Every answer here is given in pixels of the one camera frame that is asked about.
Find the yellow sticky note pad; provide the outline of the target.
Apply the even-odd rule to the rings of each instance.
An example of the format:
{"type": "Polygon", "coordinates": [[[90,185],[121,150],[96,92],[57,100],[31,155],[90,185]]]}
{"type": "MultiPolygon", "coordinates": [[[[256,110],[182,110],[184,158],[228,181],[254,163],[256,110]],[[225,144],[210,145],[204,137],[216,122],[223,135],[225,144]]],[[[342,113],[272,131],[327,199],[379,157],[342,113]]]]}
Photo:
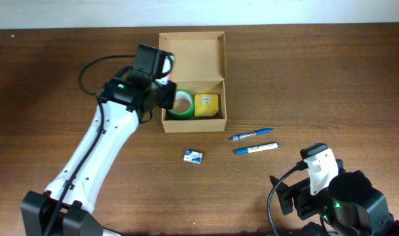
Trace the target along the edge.
{"type": "Polygon", "coordinates": [[[195,117],[212,117],[219,111],[219,96],[217,94],[196,94],[195,117]]]}

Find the blue white staples box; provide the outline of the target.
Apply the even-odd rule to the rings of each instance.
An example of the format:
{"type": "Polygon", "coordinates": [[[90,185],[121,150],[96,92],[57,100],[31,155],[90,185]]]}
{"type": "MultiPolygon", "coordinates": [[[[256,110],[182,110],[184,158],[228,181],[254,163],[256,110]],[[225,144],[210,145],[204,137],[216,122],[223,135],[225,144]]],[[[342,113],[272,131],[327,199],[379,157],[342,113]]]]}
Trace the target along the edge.
{"type": "Polygon", "coordinates": [[[189,163],[201,164],[203,154],[191,149],[187,149],[183,156],[183,160],[189,163]]]}

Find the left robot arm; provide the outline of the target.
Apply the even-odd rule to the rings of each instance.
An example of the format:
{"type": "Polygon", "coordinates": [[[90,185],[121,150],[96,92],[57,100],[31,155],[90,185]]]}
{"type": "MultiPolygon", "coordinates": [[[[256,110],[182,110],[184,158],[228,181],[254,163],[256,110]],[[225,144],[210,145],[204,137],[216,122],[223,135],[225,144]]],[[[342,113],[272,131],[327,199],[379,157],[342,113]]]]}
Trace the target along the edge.
{"type": "Polygon", "coordinates": [[[43,193],[29,191],[21,203],[26,235],[117,235],[92,215],[100,188],[128,138],[154,108],[172,109],[170,81],[175,56],[139,45],[134,63],[94,93],[90,127],[59,175],[43,193]]]}

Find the green tape roll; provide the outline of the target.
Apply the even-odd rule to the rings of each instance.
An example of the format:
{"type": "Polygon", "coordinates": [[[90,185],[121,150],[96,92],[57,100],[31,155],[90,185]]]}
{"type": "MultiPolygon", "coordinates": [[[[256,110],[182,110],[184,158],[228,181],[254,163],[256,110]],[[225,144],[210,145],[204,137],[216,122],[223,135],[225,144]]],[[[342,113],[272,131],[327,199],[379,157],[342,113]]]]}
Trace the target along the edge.
{"type": "Polygon", "coordinates": [[[194,99],[193,95],[183,89],[178,89],[176,91],[176,96],[174,100],[174,106],[172,109],[168,110],[168,114],[173,119],[189,119],[194,114],[194,99]]]}

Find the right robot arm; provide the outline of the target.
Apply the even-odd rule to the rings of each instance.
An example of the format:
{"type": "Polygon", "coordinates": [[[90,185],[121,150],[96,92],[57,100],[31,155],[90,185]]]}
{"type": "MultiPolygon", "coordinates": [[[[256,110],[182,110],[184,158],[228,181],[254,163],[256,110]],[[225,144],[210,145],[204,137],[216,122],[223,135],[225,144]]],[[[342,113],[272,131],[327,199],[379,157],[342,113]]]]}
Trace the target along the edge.
{"type": "Polygon", "coordinates": [[[360,170],[347,172],[324,143],[300,151],[302,160],[281,178],[270,177],[282,213],[297,212],[310,222],[292,235],[399,235],[399,220],[389,212],[386,197],[360,170]]]}

